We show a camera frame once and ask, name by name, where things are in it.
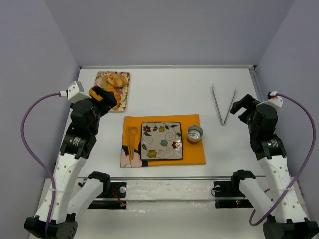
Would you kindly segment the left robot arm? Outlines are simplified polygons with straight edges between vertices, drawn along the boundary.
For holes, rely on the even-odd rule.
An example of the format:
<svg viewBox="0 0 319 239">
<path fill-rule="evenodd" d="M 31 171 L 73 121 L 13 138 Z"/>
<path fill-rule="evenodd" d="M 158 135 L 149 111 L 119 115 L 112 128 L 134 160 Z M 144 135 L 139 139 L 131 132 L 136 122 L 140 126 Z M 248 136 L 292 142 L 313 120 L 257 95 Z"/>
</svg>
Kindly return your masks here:
<svg viewBox="0 0 319 239">
<path fill-rule="evenodd" d="M 77 217 L 97 196 L 106 195 L 111 187 L 108 174 L 94 171 L 81 189 L 73 194 L 78 175 L 96 143 L 100 118 L 117 104 L 114 93 L 93 86 L 87 94 L 74 82 L 58 96 L 68 98 L 72 111 L 54 172 L 33 152 L 30 153 L 51 180 L 42 205 L 24 223 L 27 231 L 41 239 L 74 238 L 78 228 Z"/>
</svg>

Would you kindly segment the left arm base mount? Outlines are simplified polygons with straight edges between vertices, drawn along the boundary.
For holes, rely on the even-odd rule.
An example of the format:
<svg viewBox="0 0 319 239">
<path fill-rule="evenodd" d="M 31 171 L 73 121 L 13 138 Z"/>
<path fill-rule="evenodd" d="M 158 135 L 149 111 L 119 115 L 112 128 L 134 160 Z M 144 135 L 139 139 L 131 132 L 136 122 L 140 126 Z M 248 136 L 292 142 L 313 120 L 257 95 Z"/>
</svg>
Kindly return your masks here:
<svg viewBox="0 0 319 239">
<path fill-rule="evenodd" d="M 86 209 L 125 209 L 126 183 L 87 179 L 72 198 L 77 212 Z"/>
</svg>

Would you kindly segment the croissant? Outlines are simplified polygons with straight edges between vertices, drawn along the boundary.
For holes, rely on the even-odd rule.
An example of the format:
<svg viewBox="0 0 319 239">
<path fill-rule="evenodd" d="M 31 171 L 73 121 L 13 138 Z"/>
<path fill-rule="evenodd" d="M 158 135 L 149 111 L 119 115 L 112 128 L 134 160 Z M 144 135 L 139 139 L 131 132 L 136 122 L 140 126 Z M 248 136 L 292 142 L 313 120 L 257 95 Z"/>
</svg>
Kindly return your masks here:
<svg viewBox="0 0 319 239">
<path fill-rule="evenodd" d="M 113 94 L 114 94 L 114 97 L 115 97 L 115 99 L 116 99 L 116 105 L 115 105 L 114 107 L 112 107 L 112 110 L 115 111 L 115 110 L 117 110 L 117 108 L 118 108 L 118 104 L 119 104 L 119 102 L 120 102 L 120 100 L 121 100 L 121 96 L 120 96 L 120 94 L 117 92 L 116 88 L 115 88 L 114 86 L 112 86 L 111 84 L 108 84 L 108 85 L 107 85 L 107 91 L 108 91 L 108 92 L 113 92 Z"/>
</svg>

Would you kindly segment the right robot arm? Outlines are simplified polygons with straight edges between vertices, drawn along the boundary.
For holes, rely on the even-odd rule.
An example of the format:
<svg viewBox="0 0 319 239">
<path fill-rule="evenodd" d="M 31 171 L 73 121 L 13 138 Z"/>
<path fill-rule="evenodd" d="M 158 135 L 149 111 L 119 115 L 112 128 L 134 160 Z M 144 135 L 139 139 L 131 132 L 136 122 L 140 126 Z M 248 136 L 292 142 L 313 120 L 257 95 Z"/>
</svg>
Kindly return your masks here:
<svg viewBox="0 0 319 239">
<path fill-rule="evenodd" d="M 304 162 L 294 178 L 290 177 L 287 153 L 281 139 L 275 134 L 278 121 L 277 110 L 283 104 L 285 95 L 270 92 L 267 100 L 260 102 L 250 94 L 233 103 L 230 112 L 245 111 L 239 120 L 248 126 L 250 146 L 262 168 L 269 188 L 262 190 L 251 171 L 238 170 L 231 177 L 233 192 L 240 192 L 253 206 L 253 214 L 261 217 L 249 224 L 262 224 L 267 239 L 311 239 L 319 232 L 316 221 L 310 220 L 298 201 L 294 183 L 305 168 L 316 142 L 316 128 L 313 120 L 312 142 Z"/>
</svg>

